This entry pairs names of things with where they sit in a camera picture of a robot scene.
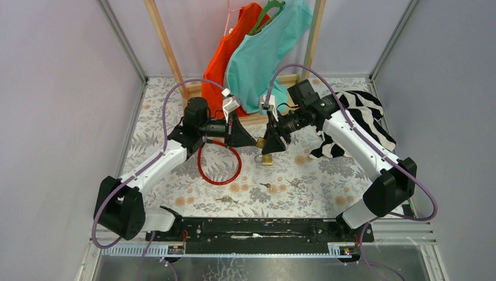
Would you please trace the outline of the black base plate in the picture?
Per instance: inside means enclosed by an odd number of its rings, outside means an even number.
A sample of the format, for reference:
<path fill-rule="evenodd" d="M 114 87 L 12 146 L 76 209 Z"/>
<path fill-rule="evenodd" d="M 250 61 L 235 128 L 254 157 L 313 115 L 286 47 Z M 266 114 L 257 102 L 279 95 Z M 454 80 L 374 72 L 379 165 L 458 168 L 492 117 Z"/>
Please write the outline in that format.
<path fill-rule="evenodd" d="M 374 235 L 334 219 L 180 217 L 146 240 L 178 242 L 187 254 L 324 254 L 329 243 L 355 246 Z"/>

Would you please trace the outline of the orange shirt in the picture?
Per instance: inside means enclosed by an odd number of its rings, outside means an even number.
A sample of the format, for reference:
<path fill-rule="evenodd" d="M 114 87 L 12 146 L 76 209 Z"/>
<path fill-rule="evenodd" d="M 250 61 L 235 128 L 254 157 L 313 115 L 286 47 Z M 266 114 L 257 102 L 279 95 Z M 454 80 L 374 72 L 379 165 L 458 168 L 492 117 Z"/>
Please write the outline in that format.
<path fill-rule="evenodd" d="M 204 72 L 204 79 L 214 81 L 220 85 L 223 84 L 231 55 L 255 25 L 261 10 L 262 6 L 256 2 L 241 7 L 235 28 L 231 34 L 222 36 L 220 44 Z M 220 88 L 203 82 L 201 85 L 201 97 L 206 99 L 211 113 L 222 113 L 223 95 Z"/>

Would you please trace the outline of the pink clothes hanger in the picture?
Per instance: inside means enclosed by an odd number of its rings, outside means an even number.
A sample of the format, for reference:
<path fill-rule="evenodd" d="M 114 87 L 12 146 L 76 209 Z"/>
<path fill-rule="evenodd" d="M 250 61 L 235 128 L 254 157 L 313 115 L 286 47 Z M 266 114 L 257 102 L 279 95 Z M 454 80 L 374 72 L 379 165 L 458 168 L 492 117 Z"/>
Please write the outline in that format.
<path fill-rule="evenodd" d="M 226 16 L 226 22 L 223 32 L 224 36 L 227 36 L 232 33 L 232 30 L 235 28 L 235 25 L 237 23 L 237 17 L 239 16 L 239 11 L 241 10 L 241 8 L 233 8 L 231 4 L 231 0 L 226 0 L 226 5 L 227 5 L 228 13 Z"/>

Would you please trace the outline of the black white striped cloth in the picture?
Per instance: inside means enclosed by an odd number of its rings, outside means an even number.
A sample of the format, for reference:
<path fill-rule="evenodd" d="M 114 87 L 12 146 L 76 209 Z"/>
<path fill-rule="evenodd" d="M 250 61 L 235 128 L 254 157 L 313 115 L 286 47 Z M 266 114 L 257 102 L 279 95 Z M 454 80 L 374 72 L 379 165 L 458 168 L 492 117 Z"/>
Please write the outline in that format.
<path fill-rule="evenodd" d="M 379 124 L 384 117 L 381 102 L 365 91 L 341 91 L 336 93 L 344 108 L 349 111 L 355 121 L 378 143 L 390 152 L 396 147 L 396 141 Z M 321 157 L 336 158 L 350 157 L 342 146 L 334 141 L 331 136 L 324 134 L 320 147 L 309 153 L 311 159 Z"/>

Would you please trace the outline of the wooden clothes rack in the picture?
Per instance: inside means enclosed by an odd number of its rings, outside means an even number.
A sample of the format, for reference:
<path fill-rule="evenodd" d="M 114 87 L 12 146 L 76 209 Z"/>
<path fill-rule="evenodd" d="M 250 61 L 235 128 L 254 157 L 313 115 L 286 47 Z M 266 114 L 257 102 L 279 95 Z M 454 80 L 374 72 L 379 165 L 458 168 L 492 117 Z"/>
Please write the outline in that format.
<path fill-rule="evenodd" d="M 163 49 L 164 55 L 167 59 L 167 63 L 171 69 L 172 75 L 175 81 L 177 83 L 180 83 L 184 81 L 184 79 L 181 75 L 180 68 L 176 61 L 173 48 L 171 47 L 156 2 L 152 0 L 144 0 L 144 4 L 150 16 L 154 29 L 157 33 L 159 42 Z M 302 72 L 299 75 L 297 74 L 280 75 L 279 81 L 282 85 L 289 87 L 300 82 L 301 80 L 305 80 L 309 78 L 309 71 L 307 71 L 307 68 L 310 68 L 312 66 L 316 45 L 318 42 L 319 32 L 321 28 L 323 13 L 325 10 L 325 5 L 326 5 L 326 1 L 315 2 L 313 18 L 312 18 L 311 28 L 309 30 L 308 41 L 307 41 L 304 63 L 303 63 L 305 68 L 302 69 Z M 182 96 L 182 100 L 184 102 L 187 102 L 189 98 L 199 97 L 201 95 L 201 84 L 192 83 L 190 85 L 182 85 L 180 87 L 180 93 Z M 252 114 L 250 116 L 241 117 L 240 121 L 243 125 L 261 125 L 267 122 L 267 117 L 263 114 Z"/>

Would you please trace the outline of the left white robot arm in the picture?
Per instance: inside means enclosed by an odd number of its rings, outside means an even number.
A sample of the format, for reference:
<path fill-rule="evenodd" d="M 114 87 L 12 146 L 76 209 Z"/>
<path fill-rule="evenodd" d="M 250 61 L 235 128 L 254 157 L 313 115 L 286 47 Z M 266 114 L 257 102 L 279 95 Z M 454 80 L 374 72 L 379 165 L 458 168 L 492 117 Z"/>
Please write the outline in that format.
<path fill-rule="evenodd" d="M 169 241 L 181 235 L 178 214 L 165 207 L 146 208 L 144 197 L 174 168 L 186 162 L 209 138 L 222 138 L 227 148 L 254 146 L 256 141 L 239 121 L 239 99 L 223 99 L 222 119 L 215 118 L 206 99 L 188 100 L 180 123 L 167 136 L 167 146 L 156 151 L 129 173 L 101 181 L 94 225 L 101 225 L 120 239 L 131 240 L 142 231 L 159 233 Z"/>

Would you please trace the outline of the floral table mat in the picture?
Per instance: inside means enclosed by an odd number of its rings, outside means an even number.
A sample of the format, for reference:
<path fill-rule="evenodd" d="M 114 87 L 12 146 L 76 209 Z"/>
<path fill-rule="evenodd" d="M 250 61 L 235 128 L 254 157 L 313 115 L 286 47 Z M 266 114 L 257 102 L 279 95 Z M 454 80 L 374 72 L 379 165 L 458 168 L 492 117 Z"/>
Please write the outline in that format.
<path fill-rule="evenodd" d="M 173 78 L 151 78 L 130 143 L 123 174 L 144 163 L 163 146 L 162 105 Z M 358 202 L 372 182 L 352 158 L 311 159 L 323 140 L 314 127 L 292 134 L 287 150 L 273 164 L 254 162 L 255 147 L 237 148 L 242 169 L 237 178 L 217 186 L 201 177 L 195 153 L 172 170 L 145 196 L 146 208 L 169 207 L 186 217 L 322 217 L 334 218 Z M 225 181 L 237 172 L 237 158 L 219 145 L 206 144 L 201 167 L 209 179 Z M 268 189 L 260 183 L 270 183 Z M 229 196 L 238 203 L 223 203 Z"/>

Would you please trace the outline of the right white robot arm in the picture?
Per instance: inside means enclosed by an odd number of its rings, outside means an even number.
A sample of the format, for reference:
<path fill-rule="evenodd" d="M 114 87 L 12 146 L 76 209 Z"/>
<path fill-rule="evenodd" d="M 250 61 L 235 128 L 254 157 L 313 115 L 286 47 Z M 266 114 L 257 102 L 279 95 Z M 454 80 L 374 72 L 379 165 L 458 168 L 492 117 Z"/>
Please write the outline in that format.
<path fill-rule="evenodd" d="M 321 98 L 308 80 L 290 87 L 288 93 L 297 109 L 285 115 L 277 111 L 271 91 L 260 98 L 260 107 L 268 115 L 262 153 L 285 151 L 293 132 L 315 126 L 338 143 L 372 182 L 361 200 L 337 216 L 335 232 L 338 238 L 352 240 L 360 226 L 386 216 L 413 196 L 416 163 L 410 158 L 401 160 L 377 142 L 344 109 L 335 93 Z"/>

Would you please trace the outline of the green clothes hanger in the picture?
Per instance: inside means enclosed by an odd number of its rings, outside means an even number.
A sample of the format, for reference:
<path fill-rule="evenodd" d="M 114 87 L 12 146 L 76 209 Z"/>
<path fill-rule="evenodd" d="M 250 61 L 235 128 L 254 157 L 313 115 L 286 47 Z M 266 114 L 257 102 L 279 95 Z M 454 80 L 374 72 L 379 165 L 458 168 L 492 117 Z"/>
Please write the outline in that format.
<path fill-rule="evenodd" d="M 248 35 L 253 36 L 261 32 L 271 21 L 273 21 L 284 9 L 285 1 L 271 0 L 268 1 L 264 8 L 261 10 L 257 22 L 252 27 Z M 270 10 L 276 9 L 273 16 L 268 16 Z"/>

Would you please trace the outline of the large brass padlock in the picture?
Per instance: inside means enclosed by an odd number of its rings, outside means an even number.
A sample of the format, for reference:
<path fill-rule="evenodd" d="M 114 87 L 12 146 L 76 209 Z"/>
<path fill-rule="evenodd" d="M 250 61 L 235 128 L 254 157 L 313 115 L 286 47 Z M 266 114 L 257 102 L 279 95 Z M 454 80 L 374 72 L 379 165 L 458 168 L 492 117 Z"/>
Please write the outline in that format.
<path fill-rule="evenodd" d="M 273 157 L 271 154 L 266 154 L 266 155 L 257 155 L 254 157 L 254 162 L 262 165 L 272 165 L 273 164 Z"/>

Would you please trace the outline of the teal shirt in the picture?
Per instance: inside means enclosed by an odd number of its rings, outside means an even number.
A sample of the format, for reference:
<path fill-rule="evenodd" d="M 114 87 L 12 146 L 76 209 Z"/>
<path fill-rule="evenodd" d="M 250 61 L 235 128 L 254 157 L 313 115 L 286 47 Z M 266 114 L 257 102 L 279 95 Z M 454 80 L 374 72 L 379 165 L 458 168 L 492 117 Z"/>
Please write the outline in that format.
<path fill-rule="evenodd" d="M 260 112 L 259 98 L 283 58 L 311 27 L 313 14 L 306 1 L 285 1 L 282 12 L 256 35 L 246 35 L 231 55 L 225 81 L 246 114 Z"/>

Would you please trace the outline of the small brass padlock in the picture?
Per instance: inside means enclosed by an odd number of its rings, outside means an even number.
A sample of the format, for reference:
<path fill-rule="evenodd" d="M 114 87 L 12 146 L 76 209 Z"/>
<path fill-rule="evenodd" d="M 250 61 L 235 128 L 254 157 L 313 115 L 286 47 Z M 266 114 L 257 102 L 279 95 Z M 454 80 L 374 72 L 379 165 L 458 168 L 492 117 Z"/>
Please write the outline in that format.
<path fill-rule="evenodd" d="M 266 140 L 264 138 L 258 138 L 255 147 L 263 149 L 266 145 Z"/>

